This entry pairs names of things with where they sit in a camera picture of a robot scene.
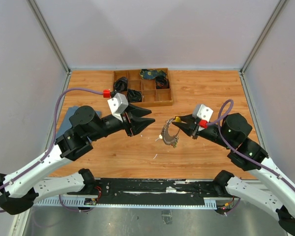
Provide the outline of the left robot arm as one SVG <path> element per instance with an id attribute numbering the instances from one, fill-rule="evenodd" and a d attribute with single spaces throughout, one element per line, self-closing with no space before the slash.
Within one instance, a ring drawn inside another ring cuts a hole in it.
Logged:
<path id="1" fill-rule="evenodd" d="M 130 137 L 138 135 L 154 123 L 153 118 L 147 118 L 149 114 L 151 110 L 130 104 L 121 113 L 121 119 L 113 115 L 100 118 L 91 106 L 79 107 L 69 118 L 71 128 L 56 139 L 51 149 L 12 174 L 0 173 L 1 210 L 16 215 L 55 195 L 91 194 L 97 182 L 89 169 L 80 169 L 66 177 L 46 177 L 91 151 L 93 141 L 120 130 Z"/>

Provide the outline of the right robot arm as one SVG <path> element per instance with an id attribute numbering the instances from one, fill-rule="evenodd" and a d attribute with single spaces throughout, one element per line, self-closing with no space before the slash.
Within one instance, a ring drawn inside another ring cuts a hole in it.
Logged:
<path id="1" fill-rule="evenodd" d="M 221 171 L 213 184 L 214 193 L 230 194 L 252 203 L 275 218 L 280 227 L 295 236 L 295 183 L 274 163 L 267 151 L 248 135 L 252 126 L 241 114 L 227 114 L 209 121 L 211 112 L 205 109 L 175 117 L 172 124 L 187 136 L 202 137 L 230 150 L 228 158 L 245 172 L 255 176 L 269 190 L 252 187 L 234 174 Z"/>

